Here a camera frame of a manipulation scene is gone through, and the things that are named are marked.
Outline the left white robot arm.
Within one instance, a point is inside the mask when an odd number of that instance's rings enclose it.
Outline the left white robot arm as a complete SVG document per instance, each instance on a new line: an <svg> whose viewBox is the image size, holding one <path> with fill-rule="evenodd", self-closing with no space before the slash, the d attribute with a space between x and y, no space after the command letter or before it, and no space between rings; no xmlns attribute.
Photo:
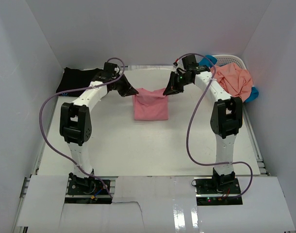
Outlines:
<svg viewBox="0 0 296 233"><path fill-rule="evenodd" d="M96 104L110 91L117 91L122 97L138 94L124 74L120 74L117 64L106 62L85 90L71 103L63 103L60 115L60 135L66 141L71 158L76 162L70 179L79 189L89 194L95 189L94 170L90 163L87 142L92 134L90 113Z"/></svg>

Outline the pink t shirt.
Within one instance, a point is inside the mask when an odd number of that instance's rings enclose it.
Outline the pink t shirt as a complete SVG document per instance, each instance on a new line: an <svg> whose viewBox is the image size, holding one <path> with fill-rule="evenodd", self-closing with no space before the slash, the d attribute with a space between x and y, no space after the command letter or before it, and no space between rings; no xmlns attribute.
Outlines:
<svg viewBox="0 0 296 233"><path fill-rule="evenodd" d="M168 120L168 96L163 95L165 88L148 91L138 88L132 97L134 119L142 121Z"/></svg>

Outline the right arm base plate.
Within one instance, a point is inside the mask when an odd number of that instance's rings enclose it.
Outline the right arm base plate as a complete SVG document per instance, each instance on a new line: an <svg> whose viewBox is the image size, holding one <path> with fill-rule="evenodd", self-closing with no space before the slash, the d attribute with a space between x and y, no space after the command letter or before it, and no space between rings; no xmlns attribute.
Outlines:
<svg viewBox="0 0 296 233"><path fill-rule="evenodd" d="M191 185L196 191L197 206L230 206L242 205L238 179L222 186L217 186L211 178L193 179Z"/></svg>

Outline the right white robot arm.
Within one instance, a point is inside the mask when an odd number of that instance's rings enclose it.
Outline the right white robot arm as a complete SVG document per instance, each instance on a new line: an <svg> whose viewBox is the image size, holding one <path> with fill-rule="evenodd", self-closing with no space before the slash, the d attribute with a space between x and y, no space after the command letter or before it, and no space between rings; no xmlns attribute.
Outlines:
<svg viewBox="0 0 296 233"><path fill-rule="evenodd" d="M243 125L243 102L218 83L215 65L199 65L197 56L196 53L187 53L174 62L163 95L182 93L186 85L194 84L203 92L200 99L208 96L213 103L210 127L216 138L216 161L210 164L213 175L209 188L222 194L229 191L230 184L235 181L233 151L236 136Z"/></svg>

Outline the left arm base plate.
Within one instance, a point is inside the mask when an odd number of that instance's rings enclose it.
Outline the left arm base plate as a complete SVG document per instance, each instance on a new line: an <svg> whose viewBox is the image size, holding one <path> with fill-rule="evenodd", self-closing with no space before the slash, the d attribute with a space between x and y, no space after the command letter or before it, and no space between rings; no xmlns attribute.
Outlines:
<svg viewBox="0 0 296 233"><path fill-rule="evenodd" d="M111 204L112 198L109 196L106 188L111 194L114 193L114 181L110 179L103 180L103 183L93 177L78 177L73 173L68 175L66 188L66 204Z"/></svg>

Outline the black t shirt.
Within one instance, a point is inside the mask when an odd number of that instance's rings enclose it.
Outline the black t shirt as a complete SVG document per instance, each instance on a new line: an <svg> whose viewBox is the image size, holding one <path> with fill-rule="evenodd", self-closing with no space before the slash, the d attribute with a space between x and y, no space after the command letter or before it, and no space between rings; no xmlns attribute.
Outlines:
<svg viewBox="0 0 296 233"><path fill-rule="evenodd" d="M102 69L99 68L91 70L79 70L66 67L64 68L63 76L56 93L88 87L95 75L101 71Z"/></svg>

